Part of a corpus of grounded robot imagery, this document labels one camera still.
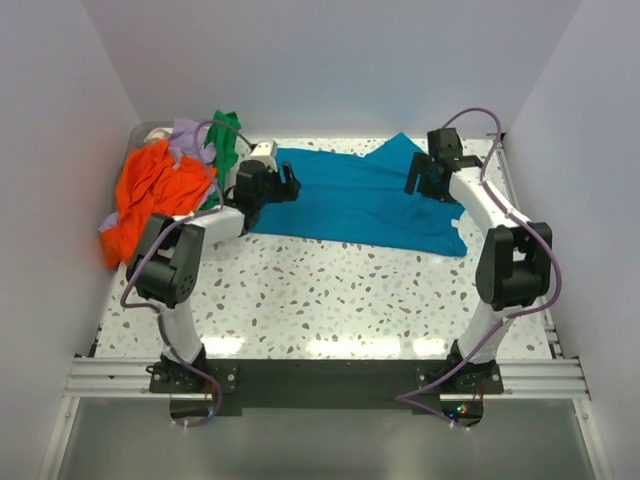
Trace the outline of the blue t shirt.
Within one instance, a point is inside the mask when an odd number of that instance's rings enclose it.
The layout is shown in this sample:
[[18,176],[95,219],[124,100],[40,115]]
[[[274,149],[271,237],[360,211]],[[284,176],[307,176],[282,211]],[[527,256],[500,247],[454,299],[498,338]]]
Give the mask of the blue t shirt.
[[279,148],[278,163],[290,163],[301,183],[299,197],[265,205],[253,231],[463,257],[453,222],[464,208],[404,192],[421,151],[403,133],[364,156]]

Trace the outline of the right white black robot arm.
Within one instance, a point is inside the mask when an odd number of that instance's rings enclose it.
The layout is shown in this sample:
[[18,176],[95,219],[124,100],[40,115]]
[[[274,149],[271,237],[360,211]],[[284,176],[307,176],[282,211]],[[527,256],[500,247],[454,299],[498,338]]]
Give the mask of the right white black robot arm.
[[452,348],[461,359],[445,369],[448,386],[469,392],[481,380],[477,364],[496,359],[513,321],[536,313],[551,283],[552,230],[519,212],[494,189],[485,164],[463,153],[454,128],[427,134],[428,151],[413,156],[405,192],[460,205],[484,239],[475,272],[479,303]]

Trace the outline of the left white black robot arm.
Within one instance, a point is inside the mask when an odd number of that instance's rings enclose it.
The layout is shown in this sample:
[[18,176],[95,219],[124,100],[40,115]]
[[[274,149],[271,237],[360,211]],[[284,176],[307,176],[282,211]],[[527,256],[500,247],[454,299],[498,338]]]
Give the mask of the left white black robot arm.
[[162,358],[175,364],[171,378],[183,391],[196,392],[207,380],[205,347],[190,305],[203,250],[247,234],[265,205],[293,202],[300,189],[290,163],[272,168],[250,159],[240,164],[229,201],[180,218],[159,213],[148,218],[127,266],[120,305],[156,314]]

